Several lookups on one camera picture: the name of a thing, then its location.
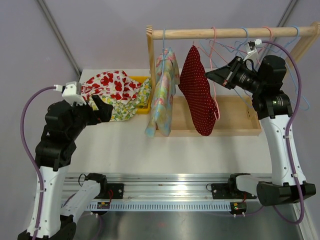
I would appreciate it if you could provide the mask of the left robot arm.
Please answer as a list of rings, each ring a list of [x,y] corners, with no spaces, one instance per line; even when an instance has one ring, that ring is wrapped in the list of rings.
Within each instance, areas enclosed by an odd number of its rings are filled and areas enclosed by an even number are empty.
[[[37,171],[35,205],[28,228],[19,240],[71,240],[89,203],[107,196],[107,178],[90,173],[78,192],[62,206],[66,175],[76,150],[75,140],[86,126],[109,122],[113,106],[93,95],[97,110],[87,103],[69,104],[65,100],[47,109],[41,140],[35,148],[33,164]]]

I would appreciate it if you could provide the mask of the pastel floral garment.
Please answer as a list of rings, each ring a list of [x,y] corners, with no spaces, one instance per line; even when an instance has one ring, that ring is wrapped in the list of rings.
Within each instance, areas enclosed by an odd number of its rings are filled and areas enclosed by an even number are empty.
[[[162,82],[155,85],[155,90],[151,102],[151,112],[145,134],[152,138],[156,130],[167,137],[172,129],[173,98],[176,94],[176,86],[180,84],[180,71],[176,59],[175,76],[165,73]]]

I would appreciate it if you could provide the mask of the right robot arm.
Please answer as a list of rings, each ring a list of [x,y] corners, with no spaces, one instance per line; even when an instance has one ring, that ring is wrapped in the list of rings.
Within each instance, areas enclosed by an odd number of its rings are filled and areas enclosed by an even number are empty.
[[[235,173],[227,193],[239,198],[244,192],[257,196],[263,206],[298,203],[317,192],[308,183],[297,156],[290,98],[281,87],[286,75],[286,62],[276,55],[263,58],[258,70],[249,69],[247,60],[236,56],[230,63],[205,73],[205,77],[226,89],[240,87],[252,94],[252,106],[264,129],[268,143],[272,177],[267,182],[249,173]]]

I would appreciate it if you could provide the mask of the red polka dot garment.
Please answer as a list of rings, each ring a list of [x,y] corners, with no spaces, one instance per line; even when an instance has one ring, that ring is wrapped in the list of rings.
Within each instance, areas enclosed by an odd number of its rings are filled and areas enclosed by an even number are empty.
[[[193,45],[183,64],[178,87],[187,101],[196,131],[209,136],[220,119],[220,112],[205,73],[200,53]]]

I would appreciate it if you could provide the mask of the red poppy print garment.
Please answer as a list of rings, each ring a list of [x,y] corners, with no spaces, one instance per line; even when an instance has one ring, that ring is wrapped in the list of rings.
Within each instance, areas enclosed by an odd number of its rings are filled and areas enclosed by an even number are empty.
[[[150,89],[147,80],[134,80],[123,70],[105,71],[81,84],[81,96],[87,102],[93,95],[97,95],[126,105],[129,101],[137,100],[143,88]]]

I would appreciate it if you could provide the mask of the lemon print skirt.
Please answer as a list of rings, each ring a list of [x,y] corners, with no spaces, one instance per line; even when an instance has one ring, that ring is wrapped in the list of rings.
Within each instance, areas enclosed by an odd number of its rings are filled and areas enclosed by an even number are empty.
[[[103,102],[106,104],[112,105],[112,122],[123,122],[131,119],[136,115],[139,106],[146,106],[148,104],[148,99],[151,98],[151,80],[149,78],[146,79],[150,85],[149,89],[144,87],[138,93],[137,100],[131,100],[127,104],[120,103],[118,101],[112,100],[111,98],[103,97],[101,98]]]

